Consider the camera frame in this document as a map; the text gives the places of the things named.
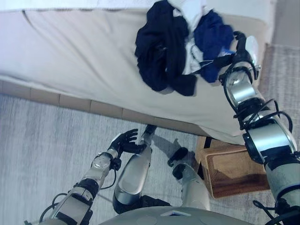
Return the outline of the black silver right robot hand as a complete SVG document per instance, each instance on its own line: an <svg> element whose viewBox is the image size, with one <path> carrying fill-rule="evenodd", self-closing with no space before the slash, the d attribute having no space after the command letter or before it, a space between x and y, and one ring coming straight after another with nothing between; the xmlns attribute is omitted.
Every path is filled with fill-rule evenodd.
<svg viewBox="0 0 300 225"><path fill-rule="evenodd" d="M233 35L237 40L236 52L215 58L213 65L217 68L223 68L245 62L250 65L253 77L257 80L260 65L258 64L258 42L256 38L254 36L246 37L241 31L234 31Z"/></svg>

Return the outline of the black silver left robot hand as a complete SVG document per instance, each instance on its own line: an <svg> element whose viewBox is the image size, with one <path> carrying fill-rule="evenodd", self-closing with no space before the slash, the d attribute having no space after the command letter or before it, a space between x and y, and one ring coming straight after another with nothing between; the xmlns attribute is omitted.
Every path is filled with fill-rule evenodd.
<svg viewBox="0 0 300 225"><path fill-rule="evenodd" d="M136 144L138 129L132 129L125 133L117 135L111 142L109 150L114 150L117 152L118 156L115 158L120 158L123 152L138 154L145 150L146 144Z"/></svg>

